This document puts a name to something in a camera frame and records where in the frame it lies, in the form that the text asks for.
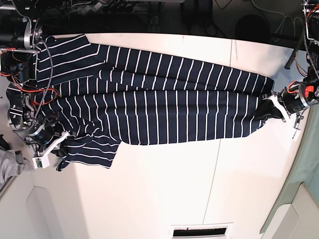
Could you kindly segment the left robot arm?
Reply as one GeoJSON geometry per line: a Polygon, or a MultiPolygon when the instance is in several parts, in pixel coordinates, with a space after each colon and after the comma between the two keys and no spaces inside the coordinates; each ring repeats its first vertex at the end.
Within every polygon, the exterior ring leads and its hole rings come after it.
{"type": "Polygon", "coordinates": [[[291,82],[280,92],[271,92],[262,96],[262,102],[255,111],[255,118],[267,120],[269,118],[290,120],[290,115],[297,114],[302,118],[303,111],[319,103],[319,2],[304,0],[303,31],[299,37],[285,69],[290,69],[292,63],[297,63],[297,53],[303,45],[306,50],[306,60],[309,64],[307,72],[301,72],[296,67],[303,80],[291,82]]]}

